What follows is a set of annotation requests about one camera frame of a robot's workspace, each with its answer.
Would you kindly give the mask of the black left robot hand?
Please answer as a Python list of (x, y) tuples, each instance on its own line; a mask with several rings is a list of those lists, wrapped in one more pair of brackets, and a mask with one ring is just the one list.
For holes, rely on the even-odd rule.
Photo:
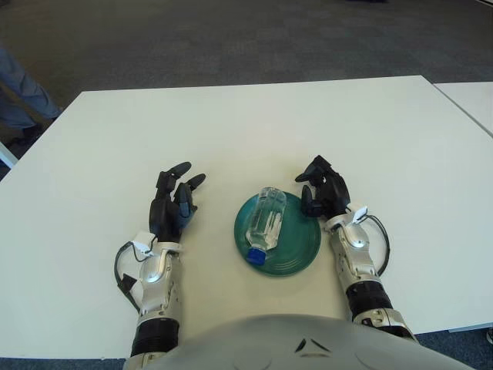
[(200, 173), (177, 184), (191, 166), (191, 162), (183, 162), (159, 173), (156, 195), (149, 210), (149, 231), (158, 242), (179, 243), (197, 210), (193, 191), (206, 179), (206, 174)]

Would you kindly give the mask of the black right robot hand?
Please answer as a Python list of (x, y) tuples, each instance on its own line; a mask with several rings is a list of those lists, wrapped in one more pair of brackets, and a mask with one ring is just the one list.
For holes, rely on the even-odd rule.
[(328, 220), (346, 212), (350, 194), (344, 178), (322, 156), (316, 156), (304, 172), (295, 178), (297, 183), (309, 183), (301, 191), (301, 212), (307, 217), (325, 217)]

